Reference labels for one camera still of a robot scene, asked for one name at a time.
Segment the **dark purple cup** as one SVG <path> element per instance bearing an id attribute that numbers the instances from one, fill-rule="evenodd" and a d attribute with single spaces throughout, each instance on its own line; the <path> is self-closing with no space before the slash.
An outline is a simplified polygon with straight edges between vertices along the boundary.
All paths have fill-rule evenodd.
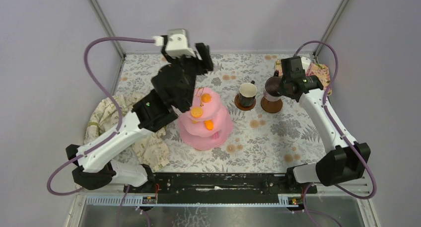
<path id="1" fill-rule="evenodd" d="M 279 94 L 279 87 L 281 84 L 281 77 L 273 76 L 267 79 L 264 88 L 264 98 L 269 102 L 276 102 L 281 99 Z"/>

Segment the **floral yellow tray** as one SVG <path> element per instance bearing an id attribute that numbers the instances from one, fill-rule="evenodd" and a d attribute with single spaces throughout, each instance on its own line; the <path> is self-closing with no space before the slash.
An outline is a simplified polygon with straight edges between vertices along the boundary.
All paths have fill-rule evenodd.
<path id="1" fill-rule="evenodd" d="M 328 85 L 331 83 L 329 68 L 324 64 L 311 62 L 310 67 L 306 70 L 306 76 L 317 76 L 324 86 L 324 90 L 326 90 Z"/>

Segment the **brown wooden saucer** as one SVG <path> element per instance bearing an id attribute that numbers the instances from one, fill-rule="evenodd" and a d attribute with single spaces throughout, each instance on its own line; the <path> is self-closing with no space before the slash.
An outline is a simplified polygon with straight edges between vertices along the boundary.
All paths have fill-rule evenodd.
<path id="1" fill-rule="evenodd" d="M 283 102 L 281 99 L 277 101 L 268 101 L 265 97 L 263 97 L 261 99 L 260 105 L 265 112 L 275 114 L 281 111 Z"/>
<path id="2" fill-rule="evenodd" d="M 242 94 L 237 94 L 234 98 L 235 106 L 243 111 L 252 110 L 256 105 L 256 96 L 245 97 Z"/>

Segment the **orange swirl cookie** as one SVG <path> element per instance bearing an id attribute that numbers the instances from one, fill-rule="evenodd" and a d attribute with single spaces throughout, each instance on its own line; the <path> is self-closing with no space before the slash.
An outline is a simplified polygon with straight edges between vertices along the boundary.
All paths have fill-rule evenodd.
<path id="1" fill-rule="evenodd" d="M 209 102 L 211 102 L 211 99 L 212 99 L 212 96 L 209 93 L 204 93 L 201 96 L 201 102 L 203 102 L 203 103 L 209 103 Z"/>

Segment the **black mug white inside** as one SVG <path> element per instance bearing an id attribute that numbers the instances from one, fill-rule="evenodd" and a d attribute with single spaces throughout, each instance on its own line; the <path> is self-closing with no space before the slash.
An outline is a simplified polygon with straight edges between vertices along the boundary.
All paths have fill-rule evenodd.
<path id="1" fill-rule="evenodd" d="M 239 87 L 239 93 L 245 97 L 252 97 L 257 95 L 257 87 L 255 86 L 255 81 L 252 80 L 248 83 L 243 83 Z"/>

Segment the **orange fish shaped cookie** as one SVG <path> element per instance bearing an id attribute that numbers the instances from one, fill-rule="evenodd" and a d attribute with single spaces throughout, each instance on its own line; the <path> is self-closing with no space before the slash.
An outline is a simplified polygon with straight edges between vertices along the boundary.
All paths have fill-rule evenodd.
<path id="1" fill-rule="evenodd" d="M 206 120 L 206 121 L 204 121 L 204 125 L 205 125 L 205 128 L 207 129 L 207 130 L 213 130 L 214 129 L 214 124 L 213 124 L 213 121 L 212 120 Z"/>

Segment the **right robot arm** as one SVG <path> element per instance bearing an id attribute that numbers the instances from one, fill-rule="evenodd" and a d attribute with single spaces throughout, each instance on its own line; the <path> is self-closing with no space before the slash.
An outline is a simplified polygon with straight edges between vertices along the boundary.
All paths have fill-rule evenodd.
<path id="1" fill-rule="evenodd" d="M 299 192 L 305 183 L 332 186 L 362 178 L 371 154 L 366 143 L 359 143 L 344 127 L 327 101 L 317 76 L 307 76 L 301 57 L 281 60 L 281 81 L 277 91 L 300 104 L 313 122 L 325 148 L 325 156 L 314 164 L 287 169 L 285 187 Z"/>

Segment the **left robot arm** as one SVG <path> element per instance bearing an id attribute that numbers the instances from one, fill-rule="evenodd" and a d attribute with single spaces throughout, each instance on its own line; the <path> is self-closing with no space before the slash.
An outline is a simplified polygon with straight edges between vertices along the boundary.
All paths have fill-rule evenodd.
<path id="1" fill-rule="evenodd" d="M 113 158 L 135 142 L 147 138 L 178 118 L 174 111 L 190 111 L 196 77 L 213 70 L 209 46 L 195 44 L 196 51 L 174 55 L 170 46 L 162 50 L 167 65 L 151 79 L 153 89 L 137 102 L 118 124 L 83 146 L 69 145 L 76 184 L 96 190 L 110 183 L 127 184 L 147 193 L 153 189 L 154 176 L 146 164 L 130 165 Z"/>

